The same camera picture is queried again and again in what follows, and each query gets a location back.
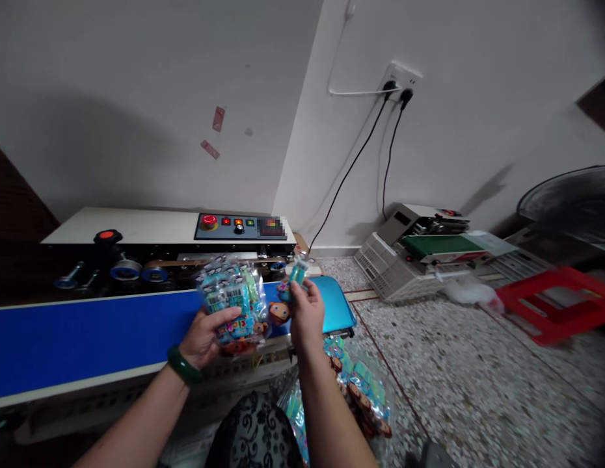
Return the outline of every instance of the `wall outlet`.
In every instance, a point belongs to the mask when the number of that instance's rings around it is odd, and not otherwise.
[[[390,80],[394,80],[396,82],[397,87],[402,89],[411,88],[414,93],[416,93],[417,88],[420,87],[420,82],[424,79],[422,75],[416,73],[413,70],[409,70],[406,66],[399,64],[395,60],[392,60],[391,63],[387,66],[387,70],[385,70],[385,74],[383,75],[383,79],[379,85],[379,91],[383,90],[383,86]],[[400,92],[396,91],[392,93],[389,100],[394,102],[400,101]]]

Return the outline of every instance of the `red emergency stop button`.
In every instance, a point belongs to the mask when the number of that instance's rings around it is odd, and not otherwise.
[[[202,224],[204,229],[211,231],[212,229],[216,229],[218,227],[218,218],[216,218],[213,214],[206,214],[203,216]]]

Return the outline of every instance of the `red stool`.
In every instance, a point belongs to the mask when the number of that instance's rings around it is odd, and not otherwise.
[[[585,300],[560,309],[536,296],[553,287],[570,289]],[[541,346],[605,324],[605,284],[567,266],[516,281],[501,287],[496,293],[506,308],[541,331],[540,335],[531,337]]]

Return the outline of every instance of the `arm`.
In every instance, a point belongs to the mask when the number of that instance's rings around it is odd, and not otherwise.
[[[215,330],[240,314],[231,307],[212,315],[200,311],[183,343],[182,356],[197,369],[205,367],[219,353]],[[161,454],[189,388],[168,365],[122,418],[75,464],[75,468],[153,467]]]
[[[299,359],[310,464],[315,468],[376,467],[376,459],[343,399],[323,351],[322,296],[308,279],[304,285],[308,293],[291,283],[296,301],[291,337]]]

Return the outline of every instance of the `control panel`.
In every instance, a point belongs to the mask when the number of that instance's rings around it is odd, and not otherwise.
[[[277,216],[200,213],[195,240],[286,241],[288,235]]]

